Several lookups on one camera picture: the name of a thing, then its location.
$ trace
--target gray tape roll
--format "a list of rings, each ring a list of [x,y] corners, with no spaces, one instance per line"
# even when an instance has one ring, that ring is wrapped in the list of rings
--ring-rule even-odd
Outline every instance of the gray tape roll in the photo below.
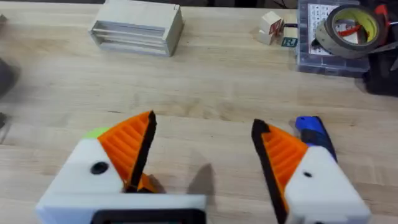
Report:
[[[353,11],[359,11],[366,14],[366,16],[363,16],[362,14],[362,18],[365,17],[372,20],[371,24],[376,25],[376,27],[373,27],[377,31],[375,37],[366,43],[354,44],[352,42],[348,42],[344,38],[340,37],[335,29],[335,22],[339,14],[342,12],[347,13]],[[345,5],[332,10],[328,18],[320,23],[315,32],[315,38],[325,50],[329,51],[333,55],[343,58],[360,58],[374,50],[381,41],[384,40],[385,34],[384,25],[374,12],[363,6]]]

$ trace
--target roll of tape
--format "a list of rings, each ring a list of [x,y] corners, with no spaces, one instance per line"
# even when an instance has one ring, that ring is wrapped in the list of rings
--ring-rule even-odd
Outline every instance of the roll of tape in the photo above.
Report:
[[[336,30],[337,22],[342,20],[354,20],[360,24],[368,34],[365,43],[355,44],[342,38]],[[332,10],[315,32],[315,38],[325,50],[343,58],[367,55],[380,45],[385,36],[382,19],[368,8],[358,5],[344,5]]]

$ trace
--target green object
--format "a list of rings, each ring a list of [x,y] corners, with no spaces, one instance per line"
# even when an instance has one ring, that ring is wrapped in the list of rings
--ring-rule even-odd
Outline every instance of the green object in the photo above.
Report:
[[[282,40],[282,47],[295,47],[299,40],[293,37],[284,37]]]
[[[105,131],[109,130],[109,128],[96,128],[92,131],[89,131],[87,134],[83,136],[84,139],[96,139],[100,135],[102,135]]]

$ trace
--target wooden table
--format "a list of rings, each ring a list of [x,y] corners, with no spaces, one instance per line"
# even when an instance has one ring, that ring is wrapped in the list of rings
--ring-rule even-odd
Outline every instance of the wooden table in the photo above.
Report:
[[[164,58],[97,48],[87,27],[99,7],[0,2],[9,19],[0,57],[20,73],[0,99],[12,116],[0,223],[37,223],[34,205],[82,135],[145,110],[159,123],[145,172],[168,193],[207,194],[209,223],[276,223],[252,121],[292,133],[289,121],[304,114],[324,120],[373,223],[398,223],[398,99],[294,72],[292,49],[252,37],[267,9],[183,7],[177,51]]]

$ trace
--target clear plastic organizer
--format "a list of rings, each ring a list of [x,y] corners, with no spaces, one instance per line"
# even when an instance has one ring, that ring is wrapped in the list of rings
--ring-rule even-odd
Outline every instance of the clear plastic organizer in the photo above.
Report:
[[[311,10],[312,15],[308,13],[309,6],[314,9],[314,4],[321,7],[321,11]],[[323,50],[315,51],[311,48],[311,40],[315,36],[317,22],[326,18],[328,12],[336,6],[343,4],[359,4],[352,0],[299,0],[297,9],[298,21],[298,45],[296,46],[297,70],[300,72],[319,73],[324,75],[336,75],[344,77],[361,77],[364,72],[369,70],[369,60],[367,57],[359,59],[345,59],[342,57],[330,55]],[[310,38],[308,30],[314,35]]]

